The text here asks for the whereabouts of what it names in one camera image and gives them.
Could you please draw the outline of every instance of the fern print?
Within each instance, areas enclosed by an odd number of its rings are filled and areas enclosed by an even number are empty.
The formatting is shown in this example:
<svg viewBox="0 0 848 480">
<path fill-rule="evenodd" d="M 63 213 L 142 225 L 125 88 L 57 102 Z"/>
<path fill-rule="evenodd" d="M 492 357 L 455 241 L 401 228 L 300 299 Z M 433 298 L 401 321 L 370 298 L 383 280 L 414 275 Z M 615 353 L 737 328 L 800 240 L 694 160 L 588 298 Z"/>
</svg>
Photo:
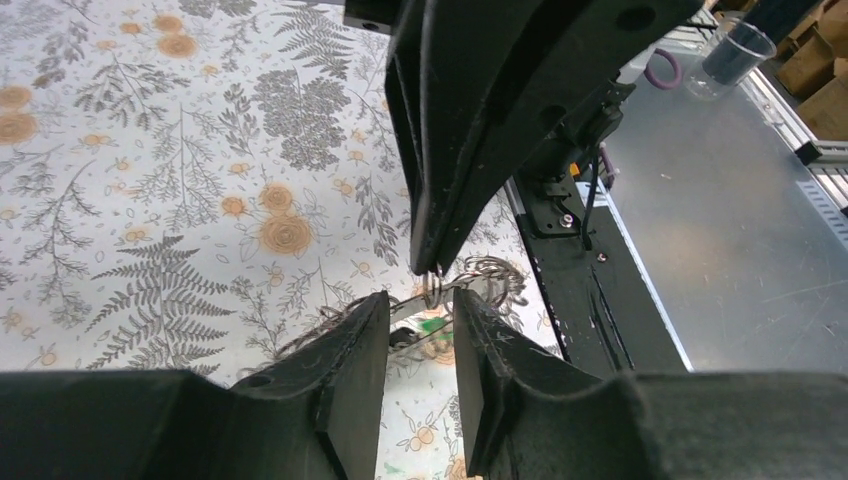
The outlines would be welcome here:
<svg viewBox="0 0 848 480">
<path fill-rule="evenodd" d="M 409 213 L 408 208 L 404 208 L 403 212 L 400 214 L 400 220 L 395 223 L 395 228 L 400 231 L 400 234 L 404 237 L 408 237 L 412 232 L 412 215 Z"/>
<path fill-rule="evenodd" d="M 253 99 L 264 112 L 268 135 L 284 137 L 281 156 L 297 170 L 326 170 L 339 162 L 330 151 L 341 146 L 344 130 L 334 115 L 350 104 L 342 86 L 326 78 L 303 85 L 297 70 L 274 70 L 257 78 Z"/>
<path fill-rule="evenodd" d="M 227 44 L 226 50 L 221 55 L 221 60 L 224 61 L 221 68 L 225 72 L 238 70 L 238 59 L 245 54 L 244 46 L 253 43 L 247 38 L 248 33 L 259 33 L 259 27 L 256 24 L 259 15 L 257 13 L 252 17 L 233 21 L 228 27 L 230 33 L 221 38 L 221 41 Z"/>
<path fill-rule="evenodd" d="M 63 61 L 68 65 L 85 59 L 82 45 L 88 41 L 88 27 L 82 22 L 69 21 L 64 32 L 51 33 L 47 37 L 42 51 L 47 55 L 36 66 L 41 75 L 35 79 L 33 86 L 47 88 L 65 79 Z"/>
<path fill-rule="evenodd" d="M 356 119 L 363 120 L 368 117 L 369 126 L 363 133 L 370 139 L 371 147 L 380 152 L 380 162 L 377 167 L 390 173 L 397 166 L 397 142 L 392 133 L 388 108 L 380 96 L 381 80 L 385 75 L 383 64 L 388 42 L 379 35 L 362 33 L 360 45 L 362 45 L 363 53 L 359 56 L 353 73 L 356 78 L 366 82 L 365 90 L 362 93 L 350 89 L 349 91 L 359 99 L 359 112 Z"/>
<path fill-rule="evenodd" d="M 199 136 L 186 132 L 189 119 Z M 145 205 L 176 201 L 166 218 L 174 232 L 218 221 L 223 186 L 209 170 L 215 156 L 206 141 L 222 132 L 216 118 L 180 105 L 179 120 L 163 124 L 153 134 L 153 157 L 160 163 L 138 183 L 135 199 Z"/>
<path fill-rule="evenodd" d="M 38 38 L 51 30 L 62 13 L 54 7 L 54 2 L 23 0 L 16 1 L 15 5 L 17 11 L 14 13 L 0 11 L 0 55 L 4 58 L 14 52 L 21 42 Z"/>
<path fill-rule="evenodd" d="M 258 348 L 266 359 L 273 361 L 277 351 L 285 344 L 286 321 L 268 318 L 265 293 L 249 279 L 237 277 L 230 285 L 230 291 L 247 306 L 247 310 L 240 314 L 241 322 L 255 330 L 247 338 L 245 346 Z"/>
<path fill-rule="evenodd" d="M 88 217 L 100 216 L 93 205 L 83 200 L 85 188 L 77 182 L 92 163 L 94 160 L 76 172 L 61 196 L 44 200 L 38 209 L 29 212 L 23 225 L 24 230 L 39 230 L 44 237 L 25 247 L 20 264 L 29 265 L 45 257 L 50 259 L 49 273 L 42 276 L 39 285 L 39 303 L 52 304 L 58 300 L 59 305 L 50 313 L 53 323 L 64 328 L 79 325 L 91 312 L 91 306 L 83 301 L 79 292 L 69 290 L 68 284 L 70 279 L 83 279 L 88 275 L 88 266 L 74 260 L 76 255 L 72 253 L 88 248 L 94 239 L 76 234 L 74 224 L 77 222 L 68 216 L 68 210 Z"/>
<path fill-rule="evenodd" d="M 274 34 L 293 33 L 280 52 L 297 52 L 294 60 L 309 60 L 306 67 L 321 67 L 339 80 L 347 79 L 347 68 L 353 48 L 346 45 L 353 39 L 344 35 L 347 28 L 327 17 L 328 10 L 314 3 L 286 5 L 286 11 L 273 13 L 288 20 Z"/>
<path fill-rule="evenodd" d="M 22 152 L 15 150 L 12 158 L 0 161 L 0 179 L 11 173 L 17 167 L 29 164 L 28 172 L 15 178 L 15 186 L 9 189 L 9 193 L 32 198 L 42 197 L 53 193 L 53 180 L 56 175 L 49 173 L 48 162 L 56 150 L 62 145 L 51 148 L 46 152 Z"/>
<path fill-rule="evenodd" d="M 374 239 L 374 253 L 386 261 L 390 266 L 396 266 L 397 233 L 389 223 L 392 219 L 392 209 L 389 197 L 385 193 L 375 191 L 371 185 L 371 175 L 360 177 L 356 183 L 356 203 L 362 205 L 356 224 L 373 234 L 377 230 Z"/>
<path fill-rule="evenodd" d="M 250 100 L 245 96 L 241 84 L 230 85 L 229 90 L 224 92 L 224 101 L 232 107 L 232 110 L 227 108 L 218 117 L 227 129 L 224 138 L 230 144 L 230 149 L 239 156 L 253 157 L 250 142 L 259 136 L 259 127 L 256 116 L 250 113 Z"/>
<path fill-rule="evenodd" d="M 318 259 L 318 267 L 315 270 L 309 272 L 299 269 L 298 272 L 299 274 L 292 277 L 292 281 L 286 286 L 286 293 L 277 305 L 282 315 L 296 319 L 305 316 L 311 320 L 313 327 L 317 326 L 321 321 L 326 320 L 326 317 L 319 318 L 320 315 L 304 315 L 304 310 L 308 307 L 306 297 L 312 292 L 312 282 L 316 275 L 318 276 L 316 281 L 321 287 L 321 306 L 341 310 L 356 299 L 353 293 L 353 287 L 347 282 L 338 281 L 330 283 L 326 279 L 321 259 Z"/>
<path fill-rule="evenodd" d="M 256 2 L 253 0 L 179 0 L 180 10 L 201 18 L 212 18 L 220 10 L 229 17 L 250 15 Z"/>
<path fill-rule="evenodd" d="M 471 232 L 468 234 L 468 238 L 466 241 L 471 243 L 472 245 L 484 244 L 484 245 L 494 245 L 498 243 L 500 240 L 500 236 L 495 233 L 492 229 L 489 222 L 484 221 L 482 218 L 477 220 L 477 223 L 474 224 L 474 227 L 471 229 Z"/>
<path fill-rule="evenodd" d="M 136 263 L 108 270 L 92 280 L 108 278 L 114 283 L 126 279 L 123 291 L 116 290 L 109 302 L 86 328 L 91 331 L 113 315 L 127 312 L 127 323 L 108 340 L 106 351 L 88 365 L 102 368 L 127 358 L 132 369 L 187 368 L 199 375 L 215 372 L 220 364 L 198 363 L 223 348 L 207 346 L 227 335 L 224 330 L 204 325 L 198 317 L 226 317 L 235 313 L 213 305 L 204 297 L 226 293 L 227 285 L 206 280 L 189 263 L 198 252 L 178 250 L 182 236 L 163 237 L 146 247 L 118 252 L 131 255 Z"/>
<path fill-rule="evenodd" d="M 18 280 L 18 276 L 6 268 L 10 266 L 12 266 L 11 260 L 5 257 L 0 257 L 0 292 L 6 290 Z"/>
<path fill-rule="evenodd" d="M 121 63 L 112 54 L 112 62 L 101 67 L 93 82 L 77 90 L 75 107 L 84 112 L 108 112 L 107 118 L 126 128 L 150 130 L 153 121 L 164 119 L 167 109 L 150 102 L 156 93 L 168 93 L 176 87 L 188 87 L 190 81 L 173 73 L 156 70 L 149 64 Z"/>
</svg>

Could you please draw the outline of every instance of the black cable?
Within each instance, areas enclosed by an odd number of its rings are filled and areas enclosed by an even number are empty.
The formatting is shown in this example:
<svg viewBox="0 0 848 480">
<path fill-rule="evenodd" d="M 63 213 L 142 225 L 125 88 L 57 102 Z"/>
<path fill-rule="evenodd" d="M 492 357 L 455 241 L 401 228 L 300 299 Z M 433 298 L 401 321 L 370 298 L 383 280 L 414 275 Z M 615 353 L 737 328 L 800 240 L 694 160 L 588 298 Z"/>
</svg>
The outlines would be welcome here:
<svg viewBox="0 0 848 480">
<path fill-rule="evenodd" d="M 586 251 L 592 250 L 592 239 L 589 238 L 589 217 L 592 216 L 592 208 L 595 206 L 595 191 L 598 189 L 598 176 L 601 170 L 600 147 L 593 148 L 590 154 L 592 155 L 592 180 L 589 182 L 589 196 L 586 198 L 586 213 L 583 215 L 583 223 L 580 225 L 580 237 Z"/>
</svg>

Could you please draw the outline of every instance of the screw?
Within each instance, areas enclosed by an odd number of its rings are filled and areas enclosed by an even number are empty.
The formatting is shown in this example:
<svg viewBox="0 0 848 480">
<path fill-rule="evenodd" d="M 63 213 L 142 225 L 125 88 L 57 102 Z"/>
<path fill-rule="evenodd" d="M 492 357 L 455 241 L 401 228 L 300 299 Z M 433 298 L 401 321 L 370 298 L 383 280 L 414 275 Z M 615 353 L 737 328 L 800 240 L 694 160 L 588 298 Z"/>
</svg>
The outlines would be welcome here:
<svg viewBox="0 0 848 480">
<path fill-rule="evenodd" d="M 565 228 L 571 228 L 571 225 L 574 223 L 574 217 L 569 214 L 565 214 L 562 218 L 559 219 L 559 224 Z"/>
</svg>

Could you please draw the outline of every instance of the floral tablecloth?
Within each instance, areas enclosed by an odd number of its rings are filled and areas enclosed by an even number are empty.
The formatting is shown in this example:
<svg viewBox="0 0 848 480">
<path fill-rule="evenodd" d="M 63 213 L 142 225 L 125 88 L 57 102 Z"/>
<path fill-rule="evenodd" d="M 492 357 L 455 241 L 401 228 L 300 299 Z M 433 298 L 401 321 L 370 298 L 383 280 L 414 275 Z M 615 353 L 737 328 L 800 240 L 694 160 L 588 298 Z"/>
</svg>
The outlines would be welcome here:
<svg viewBox="0 0 848 480">
<path fill-rule="evenodd" d="M 420 292 L 388 39 L 341 19 L 270 0 L 0 0 L 3 369 L 190 368 L 227 386 L 323 305 Z M 529 275 L 505 199 L 468 255 Z M 508 319 L 553 345 L 527 282 Z M 464 477 L 451 352 L 389 370 L 377 478 Z"/>
</svg>

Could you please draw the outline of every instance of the key ring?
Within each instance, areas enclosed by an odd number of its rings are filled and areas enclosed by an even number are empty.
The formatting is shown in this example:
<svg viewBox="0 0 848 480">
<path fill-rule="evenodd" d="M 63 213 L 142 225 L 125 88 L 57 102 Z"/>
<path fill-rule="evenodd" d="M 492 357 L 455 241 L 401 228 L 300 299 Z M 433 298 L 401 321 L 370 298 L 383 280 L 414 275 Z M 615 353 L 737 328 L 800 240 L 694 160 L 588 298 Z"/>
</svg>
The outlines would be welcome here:
<svg viewBox="0 0 848 480">
<path fill-rule="evenodd" d="M 442 267 L 436 265 L 436 275 L 433 272 L 424 274 L 424 305 L 427 310 L 432 310 L 442 303 Z M 435 293 L 435 298 L 430 298 L 430 293 Z"/>
</svg>

